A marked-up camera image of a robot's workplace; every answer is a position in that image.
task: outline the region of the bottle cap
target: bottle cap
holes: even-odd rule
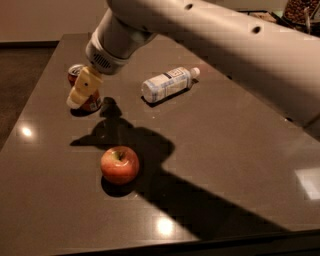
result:
[[[190,69],[190,74],[192,78],[197,78],[200,75],[200,69],[199,68],[192,68]]]
[[[78,109],[81,107],[81,105],[72,101],[70,96],[67,98],[67,105],[69,106],[69,108],[72,108],[72,109]]]

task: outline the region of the table surface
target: table surface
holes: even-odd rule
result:
[[[158,36],[104,76],[100,94],[118,115],[73,115],[67,70],[87,64],[88,40],[62,38],[1,151],[2,255],[320,228],[320,143],[170,39]],[[141,83],[179,66],[199,67],[199,82],[147,105]],[[121,189],[100,171],[114,144],[143,160]]]

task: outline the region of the floor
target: floor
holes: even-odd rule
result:
[[[0,151],[55,47],[0,47]]]

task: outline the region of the bottle label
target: bottle label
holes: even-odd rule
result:
[[[148,102],[157,102],[169,95],[184,90],[191,84],[188,70],[176,68],[159,76],[150,78],[143,83],[142,91]]]

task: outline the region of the wall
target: wall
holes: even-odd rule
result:
[[[56,41],[63,34],[92,32],[105,13],[105,0],[3,0],[0,42]],[[287,0],[216,0],[241,10],[281,10]]]

